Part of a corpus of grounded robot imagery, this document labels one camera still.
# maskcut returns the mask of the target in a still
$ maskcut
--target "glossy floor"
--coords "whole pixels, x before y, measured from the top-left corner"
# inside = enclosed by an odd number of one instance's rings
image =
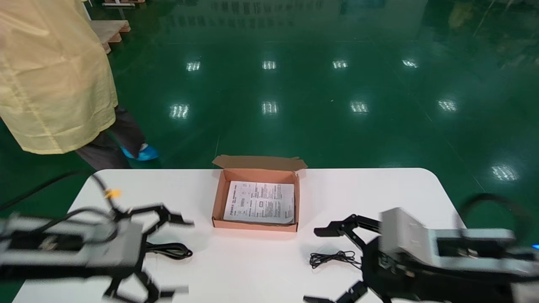
[[[456,206],[486,191],[536,215],[539,7],[507,2],[148,0],[89,11],[132,27],[109,59],[120,102],[162,154],[134,167],[212,168],[218,154],[422,167]],[[75,154],[24,153],[3,126],[0,143],[3,201],[88,168]],[[83,181],[19,210],[59,216]],[[514,225],[492,204],[466,222]],[[539,242],[539,229],[524,242]],[[16,290],[0,287],[0,301]]]

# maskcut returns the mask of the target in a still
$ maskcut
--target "instruction manual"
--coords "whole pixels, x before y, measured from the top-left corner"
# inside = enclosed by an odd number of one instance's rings
[[[294,223],[294,185],[231,181],[223,219]]]

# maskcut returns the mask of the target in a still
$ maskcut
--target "open cardboard box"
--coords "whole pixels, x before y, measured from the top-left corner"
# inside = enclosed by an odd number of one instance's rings
[[[302,159],[264,156],[226,156],[215,158],[213,164],[221,167],[219,184],[211,220],[216,228],[298,231],[300,214],[300,182],[296,171],[307,168]],[[294,184],[293,224],[250,223],[223,220],[230,181]]]

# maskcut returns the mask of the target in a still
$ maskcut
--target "yellow lab coat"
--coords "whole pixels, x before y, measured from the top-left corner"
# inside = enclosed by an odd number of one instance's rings
[[[117,105],[80,0],[0,1],[0,118],[23,150],[76,150],[114,123]]]

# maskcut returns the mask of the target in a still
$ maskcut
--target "black wire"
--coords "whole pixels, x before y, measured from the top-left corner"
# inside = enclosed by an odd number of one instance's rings
[[[459,214],[455,216],[455,222],[456,226],[459,231],[459,236],[462,238],[466,243],[469,243],[471,241],[468,237],[465,235],[466,229],[464,226],[461,225],[461,222],[465,220],[465,218],[468,216],[469,212],[474,208],[477,207],[478,204],[485,202],[485,201],[493,201],[496,202],[502,206],[504,206],[511,214],[513,214],[513,217],[515,219],[515,240],[504,243],[504,250],[507,252],[507,250],[513,246],[515,246],[519,241],[522,241],[526,238],[528,233],[530,232],[532,226],[531,226],[531,217],[528,215],[528,213],[517,203],[513,203],[504,197],[493,195],[493,194],[477,194],[470,199],[468,199],[464,205],[459,209]],[[468,252],[468,247],[463,247],[466,252]]]
[[[58,177],[56,178],[53,178],[53,179],[50,179],[38,186],[36,186],[34,189],[28,191],[28,192],[25,192],[24,194],[18,196],[18,197],[15,197],[13,199],[11,199],[10,201],[0,205],[0,211],[2,210],[6,210],[12,206],[15,206],[16,204],[22,202],[23,200],[33,196],[34,194],[42,191],[43,189],[47,188],[48,186],[51,186],[53,184],[55,184],[56,182],[59,182],[65,178],[68,178],[68,177],[71,177],[71,176],[76,176],[76,175],[85,175],[85,176],[90,176],[100,187],[101,191],[103,192],[103,195],[105,196],[105,200],[107,201],[107,204],[110,206],[110,208],[112,208],[112,210],[114,210],[115,212],[120,212],[120,210],[118,210],[118,208],[114,205],[114,202],[112,200],[112,198],[110,197],[110,195],[107,193],[107,187],[105,186],[105,183],[103,182],[103,180],[101,180],[101,178],[97,177],[95,174],[92,174],[91,172],[88,172],[88,171],[72,171],[70,173],[65,173],[65,174],[62,174],[62,175],[59,175]]]
[[[105,183],[103,182],[103,180],[101,180],[101,178],[97,177],[95,174],[92,174],[92,173],[89,173],[89,172],[86,172],[86,171],[73,171],[71,173],[66,173],[66,174],[63,174],[63,175],[60,175],[56,178],[53,178],[53,179],[50,179],[48,180],[47,182],[44,182],[42,184],[40,184],[39,186],[35,187],[34,189],[18,196],[18,197],[15,197],[13,198],[12,200],[8,201],[7,203],[4,203],[2,205],[0,205],[0,211],[2,210],[5,210],[5,209],[8,209],[12,206],[15,206],[16,204],[22,202],[23,200],[31,197],[32,195],[42,191],[43,189],[47,188],[48,186],[51,186],[52,184],[55,184],[56,182],[59,182],[67,177],[71,177],[71,176],[75,176],[75,175],[90,175],[90,177],[98,184],[98,186],[100,187],[101,191],[103,192],[103,195],[105,197],[105,200],[107,202],[107,204],[110,206],[110,208],[116,213],[122,213],[115,205],[114,205],[114,201],[112,200],[111,196],[108,194],[108,191],[107,191],[107,187],[105,186]],[[118,223],[116,222],[115,218],[110,216],[109,214],[107,214],[106,212],[104,211],[101,211],[99,209],[95,209],[95,208],[81,208],[81,209],[77,209],[77,210],[74,210],[68,214],[66,214],[64,217],[60,218],[60,219],[55,219],[55,220],[52,220],[50,221],[49,223],[39,227],[39,228],[36,228],[34,230],[31,230],[31,231],[28,231],[28,232],[25,232],[25,233],[22,233],[22,234],[19,234],[17,236],[13,236],[13,235],[9,235],[9,236],[0,236],[0,242],[1,241],[4,241],[4,240],[13,240],[13,239],[20,239],[20,238],[24,238],[24,237],[27,237],[27,236],[30,236],[30,235],[34,235],[34,234],[37,234],[37,233],[41,233],[41,232],[44,232],[46,231],[47,229],[55,226],[55,225],[58,225],[59,223],[61,222],[64,222],[66,220],[68,220],[69,218],[75,216],[75,215],[78,215],[82,212],[91,212],[91,213],[94,213],[96,215],[99,215],[99,216],[102,216],[104,218],[107,218],[110,223],[112,224],[114,230],[113,232],[107,236],[107,238],[105,239],[102,239],[102,240],[89,240],[89,241],[86,241],[84,242],[85,244],[100,244],[100,243],[106,243],[106,242],[110,242],[112,241],[114,238],[116,238],[118,236],[118,231],[119,231],[119,227],[118,227]]]
[[[183,260],[193,255],[193,252],[181,243],[152,244],[146,242],[146,252],[162,254],[172,260]]]
[[[355,259],[356,253],[353,251],[342,251],[339,250],[336,254],[323,254],[323,253],[316,253],[313,252],[310,254],[310,260],[309,264],[314,268],[317,268],[321,264],[324,264],[326,262],[329,262],[331,260],[345,262],[348,264],[352,264],[353,267],[361,270],[361,267],[358,267],[356,265],[361,265],[360,262],[356,261]]]

